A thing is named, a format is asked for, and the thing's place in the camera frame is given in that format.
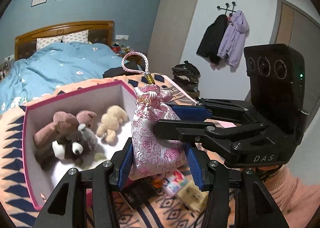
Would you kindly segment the pink sweater forearm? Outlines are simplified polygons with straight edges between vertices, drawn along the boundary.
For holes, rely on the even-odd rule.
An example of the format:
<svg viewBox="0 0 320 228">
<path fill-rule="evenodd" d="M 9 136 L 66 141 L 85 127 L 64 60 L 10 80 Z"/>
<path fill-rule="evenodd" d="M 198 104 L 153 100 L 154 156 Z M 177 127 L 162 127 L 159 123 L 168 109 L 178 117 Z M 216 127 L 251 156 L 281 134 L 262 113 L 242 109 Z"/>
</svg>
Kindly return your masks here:
<svg viewBox="0 0 320 228">
<path fill-rule="evenodd" d="M 269 170 L 264 185 L 274 198 L 289 227 L 307 227 L 319 209 L 319 185 L 305 185 L 286 165 Z"/>
</svg>

